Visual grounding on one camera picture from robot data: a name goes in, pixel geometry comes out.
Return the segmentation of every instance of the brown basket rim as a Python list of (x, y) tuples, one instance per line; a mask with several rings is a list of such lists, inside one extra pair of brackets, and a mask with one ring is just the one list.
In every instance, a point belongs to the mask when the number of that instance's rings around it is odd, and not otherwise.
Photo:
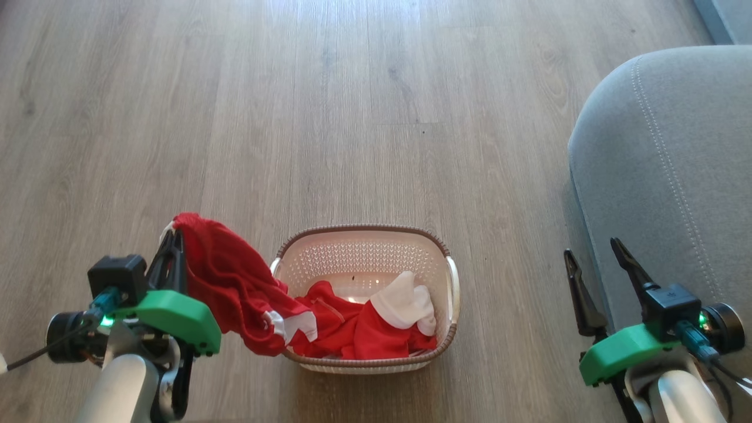
[[(284, 244), (282, 244), (279, 251), (277, 252), (277, 258), (282, 258), (282, 256), (284, 256), (284, 254), (287, 252), (290, 246), (303, 237), (306, 237), (309, 235), (317, 235), (319, 233), (355, 232), (355, 231), (360, 231), (360, 230), (404, 232), (404, 233), (414, 233), (416, 235), (425, 236), (426, 238), (433, 241), (434, 244), (436, 244), (436, 246), (441, 250), (441, 252), (444, 254), (445, 257), (451, 257), (449, 248), (447, 248), (446, 244), (444, 244), (444, 242), (441, 241), (438, 236), (434, 235), (432, 232), (428, 230), (422, 230), (417, 227), (409, 227), (409, 226), (401, 226), (401, 225), (344, 224), (344, 225), (315, 227), (315, 228), (310, 228), (307, 230), (302, 230), (296, 233), (295, 235), (291, 236)], [(289, 349), (285, 349), (282, 354), (285, 357), (289, 358), (290, 360), (295, 361), (296, 363), (309, 365), (309, 366), (343, 367), (343, 368), (354, 368), (354, 367), (372, 368), (372, 367), (404, 366), (408, 364), (426, 363), (428, 361), (433, 360), (434, 358), (437, 358), (439, 355), (444, 353), (444, 351), (447, 351), (447, 348), (449, 348), (449, 345), (452, 343), (452, 341), (454, 341), (454, 335), (456, 334), (456, 332), (457, 332), (457, 323), (455, 322), (449, 326), (449, 330), (447, 331), (447, 336), (444, 338), (444, 341), (442, 341), (441, 344), (435, 350), (431, 351), (428, 354), (418, 355), (415, 357), (389, 358), (385, 360), (335, 360), (331, 358), (303, 357), (301, 355), (297, 355), (295, 352), (290, 351)]]
[(290, 246), (295, 243), (295, 241), (298, 241), (301, 238), (304, 238), (309, 235), (317, 235), (319, 233), (328, 233), (328, 232), (356, 232), (360, 230), (372, 230), (372, 231), (383, 231), (383, 232), (404, 232), (404, 233), (414, 233), (417, 235), (425, 236), (426, 238), (433, 241), (434, 244), (441, 250), (441, 253), (444, 254), (445, 257), (450, 256), (449, 248), (447, 248), (447, 245), (444, 244), (443, 241), (439, 239), (438, 236), (434, 235), (431, 231), (423, 230), (418, 227), (409, 227), (409, 226), (402, 226), (402, 225), (387, 225), (387, 224), (372, 224), (372, 225), (363, 225), (363, 224), (344, 224), (344, 225), (332, 225), (332, 226), (323, 226), (323, 227), (314, 227), (306, 230), (302, 230), (295, 235), (289, 237), (287, 241), (285, 241), (284, 244), (280, 247), (280, 249), (277, 251), (277, 258), (282, 258), (284, 256), (285, 252), (290, 248)]

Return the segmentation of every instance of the beige basket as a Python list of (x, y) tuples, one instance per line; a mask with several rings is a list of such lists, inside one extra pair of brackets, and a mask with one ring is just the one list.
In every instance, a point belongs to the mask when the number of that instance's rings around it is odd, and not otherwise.
[(409, 227), (338, 226), (306, 230), (277, 253), (271, 272), (303, 297), (317, 281), (331, 282), (338, 297), (364, 303), (399, 273), (415, 273), (425, 285), (436, 315), (437, 349), (409, 358), (335, 360), (308, 358), (292, 349), (285, 357), (306, 369), (337, 374), (399, 373), (417, 370), (449, 348), (459, 317), (459, 277), (447, 247), (430, 233)]

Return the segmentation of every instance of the basket handle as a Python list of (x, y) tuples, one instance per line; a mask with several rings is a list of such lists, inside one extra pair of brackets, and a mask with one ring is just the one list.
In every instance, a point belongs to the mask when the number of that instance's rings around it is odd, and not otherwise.
[(452, 289), (452, 324), (457, 324), (459, 320), (459, 273), (457, 273), (457, 265), (451, 256), (447, 256), (447, 264), (449, 265)]

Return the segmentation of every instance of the green plastic part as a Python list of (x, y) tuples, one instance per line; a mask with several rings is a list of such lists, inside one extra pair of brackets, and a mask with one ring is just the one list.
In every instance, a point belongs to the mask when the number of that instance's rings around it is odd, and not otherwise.
[(593, 386), (679, 345), (679, 341), (660, 342), (644, 324), (625, 327), (587, 350), (580, 374), (585, 385)]
[(118, 309), (108, 317), (137, 317), (142, 323), (193, 345), (201, 355), (220, 352), (222, 331), (209, 307), (177, 291), (149, 291), (136, 307)]

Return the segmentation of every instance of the wooden floor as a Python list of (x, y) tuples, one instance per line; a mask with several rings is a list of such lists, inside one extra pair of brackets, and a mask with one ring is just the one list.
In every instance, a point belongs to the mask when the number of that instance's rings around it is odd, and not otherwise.
[[(268, 260), (307, 227), (407, 224), (459, 266), (441, 359), (323, 376), (225, 336), (187, 420), (619, 421), (577, 371), (566, 145), (612, 69), (710, 42), (691, 0), (0, 0), (0, 351), (41, 346), (92, 264), (150, 257), (181, 211)], [(70, 421), (96, 376), (4, 375), (0, 420)]]

